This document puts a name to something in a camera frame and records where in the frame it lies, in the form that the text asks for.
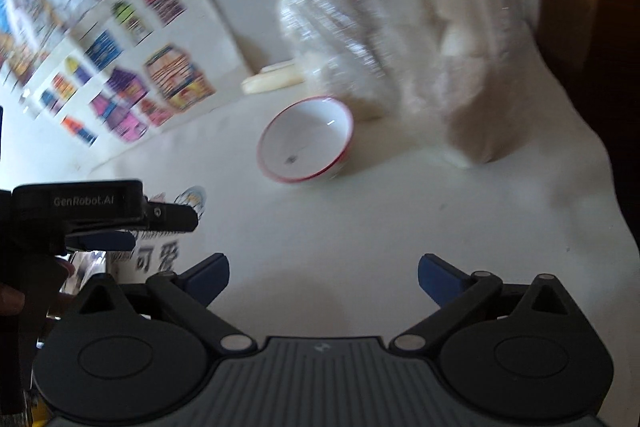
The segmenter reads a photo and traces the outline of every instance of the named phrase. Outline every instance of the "sticker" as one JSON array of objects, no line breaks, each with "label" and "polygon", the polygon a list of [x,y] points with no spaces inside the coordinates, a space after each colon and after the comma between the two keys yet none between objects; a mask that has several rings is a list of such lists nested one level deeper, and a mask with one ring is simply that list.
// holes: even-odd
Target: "sticker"
[{"label": "sticker", "polygon": [[106,126],[125,142],[135,142],[142,138],[148,127],[131,111],[101,92],[90,103],[94,113]]},{"label": "sticker", "polygon": [[173,44],[149,58],[145,66],[167,103],[180,112],[216,92],[189,54]]},{"label": "sticker", "polygon": [[165,26],[184,12],[184,7],[178,0],[145,0],[145,3],[158,14]]},{"label": "sticker", "polygon": [[107,86],[111,87],[128,108],[136,105],[148,94],[142,79],[131,71],[126,71],[118,67],[113,68],[113,73],[107,80]]},{"label": "sticker", "polygon": [[124,1],[117,1],[111,8],[113,16],[124,29],[129,32],[129,35],[133,41],[140,44],[144,39],[151,35],[151,31],[146,29],[142,19],[136,14],[131,4]]},{"label": "sticker", "polygon": [[100,71],[111,64],[121,53],[122,50],[118,47],[116,41],[108,31],[101,33],[86,51],[87,56]]},{"label": "sticker", "polygon": [[138,109],[149,119],[151,124],[160,127],[164,122],[169,120],[173,114],[171,111],[159,107],[148,98],[143,98],[138,104]]},{"label": "sticker", "polygon": [[84,84],[91,80],[91,75],[87,73],[75,58],[67,57],[65,59],[65,66],[68,73],[73,75],[73,77],[80,82],[81,86],[84,86]]},{"label": "sticker", "polygon": [[61,74],[57,74],[54,78],[53,78],[53,82],[51,83],[51,85],[54,87],[54,89],[58,92],[58,94],[60,95],[60,98],[62,98],[63,100],[63,104],[65,102],[68,102],[68,100],[75,95],[76,93],[76,88],[73,86],[73,84],[67,82],[65,80],[65,77],[62,76]]},{"label": "sticker", "polygon": [[60,102],[60,99],[48,89],[42,93],[40,101],[43,103],[44,107],[51,111],[53,115],[58,114],[64,105]]},{"label": "sticker", "polygon": [[207,203],[207,191],[203,187],[187,188],[180,196],[175,198],[174,203],[188,204],[198,214],[198,220],[202,217]]},{"label": "sticker", "polygon": [[74,120],[70,116],[65,117],[62,121],[62,126],[90,146],[98,139],[98,137],[88,131],[81,122]]}]

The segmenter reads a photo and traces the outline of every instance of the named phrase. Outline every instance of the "white bowl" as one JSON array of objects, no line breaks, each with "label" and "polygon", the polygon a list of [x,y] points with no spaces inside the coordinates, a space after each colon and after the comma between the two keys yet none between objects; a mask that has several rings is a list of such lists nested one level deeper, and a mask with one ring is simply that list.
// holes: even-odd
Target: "white bowl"
[{"label": "white bowl", "polygon": [[339,100],[316,96],[287,107],[258,143],[262,172],[281,183],[332,178],[344,165],[353,116]]}]

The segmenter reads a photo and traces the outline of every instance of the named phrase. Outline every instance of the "screw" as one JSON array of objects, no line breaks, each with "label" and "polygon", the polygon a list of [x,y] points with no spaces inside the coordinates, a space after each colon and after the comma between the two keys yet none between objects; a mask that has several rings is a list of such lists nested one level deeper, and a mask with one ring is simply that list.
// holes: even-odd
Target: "screw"
[{"label": "screw", "polygon": [[420,335],[400,335],[396,340],[394,340],[396,347],[403,351],[418,351],[419,349],[422,349],[426,343],[427,341],[425,341]]},{"label": "screw", "polygon": [[227,351],[246,351],[254,341],[246,335],[227,335],[220,341],[220,346]]}]

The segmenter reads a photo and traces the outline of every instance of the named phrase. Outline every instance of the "hand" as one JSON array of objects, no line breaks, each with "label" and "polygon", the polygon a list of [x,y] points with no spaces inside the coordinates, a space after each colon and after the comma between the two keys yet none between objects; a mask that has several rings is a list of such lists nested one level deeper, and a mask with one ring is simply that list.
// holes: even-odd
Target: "hand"
[{"label": "hand", "polygon": [[[71,277],[76,269],[74,266],[69,263],[69,261],[64,261],[62,259],[58,259],[58,262],[64,266]],[[64,304],[68,303],[70,296],[64,296],[64,294],[60,294],[60,299],[65,301]],[[24,294],[11,286],[7,286],[0,282],[0,315],[17,315],[22,311],[24,307]]]}]

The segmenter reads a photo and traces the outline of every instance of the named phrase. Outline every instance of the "plastic bag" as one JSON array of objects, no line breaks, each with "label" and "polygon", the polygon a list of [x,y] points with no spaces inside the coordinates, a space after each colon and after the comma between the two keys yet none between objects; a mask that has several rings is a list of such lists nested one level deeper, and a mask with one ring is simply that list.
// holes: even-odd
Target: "plastic bag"
[{"label": "plastic bag", "polygon": [[430,1],[435,24],[444,28],[444,74],[431,90],[447,158],[461,167],[486,163],[521,132],[524,92],[511,63],[524,21],[515,0]]},{"label": "plastic bag", "polygon": [[346,103],[356,120],[396,110],[398,85],[378,56],[376,0],[281,0],[280,23],[296,63],[319,94]]},{"label": "plastic bag", "polygon": [[514,0],[282,0],[280,20],[319,92],[360,119],[399,110],[457,166],[496,159],[519,133]]}]

